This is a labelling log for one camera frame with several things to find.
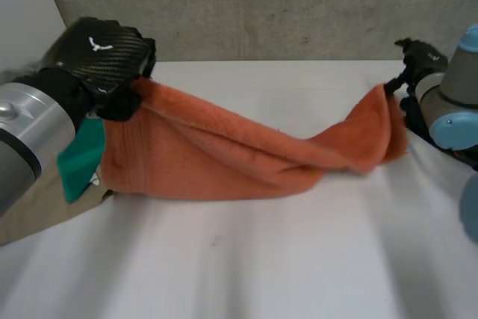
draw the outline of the towel fold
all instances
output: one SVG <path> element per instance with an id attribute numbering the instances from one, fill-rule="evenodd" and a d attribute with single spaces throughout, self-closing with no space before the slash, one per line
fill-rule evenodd
<path id="1" fill-rule="evenodd" d="M 172 199 L 258 199 L 311 188 L 327 170 L 368 173 L 406 152 L 393 96 L 374 87 L 347 118 L 308 140 L 142 78 L 141 109 L 105 121 L 110 189 Z"/>

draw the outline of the concrete wall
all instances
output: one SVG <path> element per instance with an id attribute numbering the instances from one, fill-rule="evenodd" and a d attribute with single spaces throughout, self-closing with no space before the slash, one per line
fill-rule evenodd
<path id="1" fill-rule="evenodd" d="M 392 59 L 419 37 L 453 53 L 478 0 L 55 0 L 67 24 L 118 19 L 158 41 L 163 61 Z"/>

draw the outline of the white logo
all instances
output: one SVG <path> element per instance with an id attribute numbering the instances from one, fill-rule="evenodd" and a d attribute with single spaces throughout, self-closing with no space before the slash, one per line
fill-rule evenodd
<path id="1" fill-rule="evenodd" d="M 439 56 L 434 56 L 431 52 L 428 53 L 428 57 L 433 61 L 437 61 L 440 58 Z"/>
<path id="2" fill-rule="evenodd" d="M 93 51 L 94 51 L 94 52 L 97 52 L 98 50 L 108 50 L 108 49 L 112 49 L 112 48 L 113 48 L 112 45 L 100 46 L 100 45 L 98 45 L 98 44 L 95 44 L 95 42 L 93 41 L 93 38 L 92 38 L 92 37 L 89 37 L 88 39 L 90 39 L 90 44 L 91 44 L 91 46 L 93 47 Z"/>

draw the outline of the green cloth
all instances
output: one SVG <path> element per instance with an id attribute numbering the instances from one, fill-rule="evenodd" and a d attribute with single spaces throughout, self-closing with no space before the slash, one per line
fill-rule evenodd
<path id="1" fill-rule="evenodd" d="M 76 201 L 87 189 L 104 151 L 103 122 L 86 119 L 74 141 L 57 159 L 58 172 L 68 202 Z"/>

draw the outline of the white tabletop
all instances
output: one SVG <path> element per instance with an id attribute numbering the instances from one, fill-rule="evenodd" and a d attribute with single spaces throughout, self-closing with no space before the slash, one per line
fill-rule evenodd
<path id="1" fill-rule="evenodd" d="M 162 83 L 308 137 L 399 61 L 166 63 Z M 284 199 L 117 196 L 0 248 L 0 318 L 477 318 L 478 249 L 413 156 Z"/>

